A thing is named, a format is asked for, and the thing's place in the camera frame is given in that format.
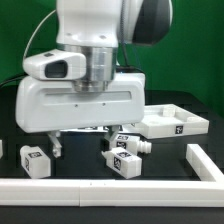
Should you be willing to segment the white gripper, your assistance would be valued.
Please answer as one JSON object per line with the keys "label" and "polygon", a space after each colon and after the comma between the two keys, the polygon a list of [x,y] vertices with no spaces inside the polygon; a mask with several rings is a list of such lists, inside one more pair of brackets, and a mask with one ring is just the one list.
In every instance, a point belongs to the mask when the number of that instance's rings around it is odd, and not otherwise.
{"label": "white gripper", "polygon": [[104,139],[111,142],[119,125],[141,121],[144,85],[142,73],[117,74],[102,92],[77,92],[71,81],[26,77],[17,92],[16,122],[27,133],[48,132],[52,153],[60,157],[59,130],[109,126]]}

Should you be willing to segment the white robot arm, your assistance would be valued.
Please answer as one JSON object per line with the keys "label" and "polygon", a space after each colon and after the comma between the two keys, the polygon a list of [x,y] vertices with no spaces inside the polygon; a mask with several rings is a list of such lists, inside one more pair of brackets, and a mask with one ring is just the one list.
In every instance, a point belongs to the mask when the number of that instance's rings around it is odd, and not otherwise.
{"label": "white robot arm", "polygon": [[122,124],[144,115],[144,74],[120,67],[127,43],[154,45],[169,31],[171,0],[57,0],[57,48],[23,60],[16,122],[27,133],[45,132],[61,155],[60,132]]}

